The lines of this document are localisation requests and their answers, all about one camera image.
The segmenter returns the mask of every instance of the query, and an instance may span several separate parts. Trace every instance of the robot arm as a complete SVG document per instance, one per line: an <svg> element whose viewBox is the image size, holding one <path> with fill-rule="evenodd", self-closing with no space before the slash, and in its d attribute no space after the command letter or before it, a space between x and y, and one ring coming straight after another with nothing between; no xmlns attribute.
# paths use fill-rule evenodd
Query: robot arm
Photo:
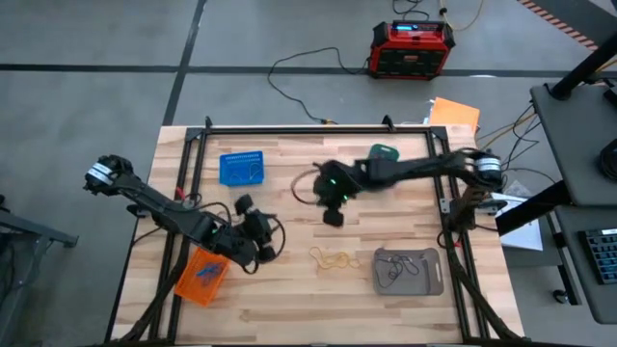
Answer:
<svg viewBox="0 0 617 347"><path fill-rule="evenodd" d="M269 245L274 230L268 220L274 215L254 209L249 196L235 204L237 214L245 216L244 222L232 226L213 213L165 197L134 174L128 160L117 155L100 157L85 178L84 189L95 195L123 195L149 211L154 222L166 231L182 233L198 246L221 254L243 268L253 261L263 263L277 256Z"/></svg>
<svg viewBox="0 0 617 347"><path fill-rule="evenodd" d="M435 158L401 162L388 159L356 160L347 166L336 160L317 165L319 176L313 183L317 205L325 206L324 223L341 227L343 216L338 209L361 191L389 188L405 179L453 175L476 191L490 192L501 187L499 158L475 149L461 149Z"/></svg>

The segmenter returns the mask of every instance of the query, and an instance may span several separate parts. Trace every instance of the green object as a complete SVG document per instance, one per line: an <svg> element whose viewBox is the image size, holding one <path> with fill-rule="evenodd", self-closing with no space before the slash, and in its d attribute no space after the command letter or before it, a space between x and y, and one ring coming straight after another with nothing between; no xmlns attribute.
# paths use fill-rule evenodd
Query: green object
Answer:
<svg viewBox="0 0 617 347"><path fill-rule="evenodd" d="M368 152L368 159L383 158L391 161L398 160L398 150L394 147L388 147L381 144L375 144Z"/></svg>

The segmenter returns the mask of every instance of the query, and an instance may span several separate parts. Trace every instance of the hazard stripe tape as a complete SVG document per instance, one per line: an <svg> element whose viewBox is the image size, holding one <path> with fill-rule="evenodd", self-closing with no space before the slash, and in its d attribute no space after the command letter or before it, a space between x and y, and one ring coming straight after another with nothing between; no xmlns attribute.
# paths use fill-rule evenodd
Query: hazard stripe tape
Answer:
<svg viewBox="0 0 617 347"><path fill-rule="evenodd" d="M542 17L542 19L546 20L550 25L555 28L561 30L564 34L568 35L572 39L578 41L578 43L584 45L588 49L594 51L598 49L598 45L596 45L593 40L585 37L583 34L579 33L575 29L573 29L568 23L561 21L559 18L556 18L554 15L550 14L548 11L544 10L540 6L533 3L531 0L517 0L521 5L527 7L533 13L538 14Z"/></svg>

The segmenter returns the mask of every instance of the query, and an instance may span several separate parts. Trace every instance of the keyboard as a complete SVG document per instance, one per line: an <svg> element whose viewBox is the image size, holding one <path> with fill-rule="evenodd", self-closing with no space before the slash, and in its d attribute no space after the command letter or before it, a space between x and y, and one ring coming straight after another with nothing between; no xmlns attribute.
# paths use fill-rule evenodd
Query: keyboard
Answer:
<svg viewBox="0 0 617 347"><path fill-rule="evenodd" d="M579 232L600 284L617 283L617 229Z"/></svg>

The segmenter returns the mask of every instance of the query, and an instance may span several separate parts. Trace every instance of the desk leg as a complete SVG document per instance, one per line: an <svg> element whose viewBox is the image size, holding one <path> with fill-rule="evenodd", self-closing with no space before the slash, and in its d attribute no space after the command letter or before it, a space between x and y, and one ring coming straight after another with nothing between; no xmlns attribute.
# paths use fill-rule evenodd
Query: desk leg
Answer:
<svg viewBox="0 0 617 347"><path fill-rule="evenodd" d="M65 247L75 247L75 245L77 245L77 237L75 236L68 235L51 227L30 222L5 211L0 211L0 227L7 227L12 230L45 236L52 241L63 243Z"/></svg>
<svg viewBox="0 0 617 347"><path fill-rule="evenodd" d="M568 258L563 252L564 247L566 247L566 241L563 239L563 234L561 232L556 232L551 218L548 218L548 220L550 225L550 232L552 232L552 238L555 241L557 251L559 252L559 257L561 258L561 265L557 266L557 270L559 270L559 277L561 278L561 281L563 282L563 288L568 295L568 304L572 306L581 305L580 295L578 294L577 287L575 286L575 280L572 271L570 271Z"/></svg>
<svg viewBox="0 0 617 347"><path fill-rule="evenodd" d="M563 180L551 185L536 196L496 218L499 236L515 230L551 212L561 204L571 203L570 194Z"/></svg>

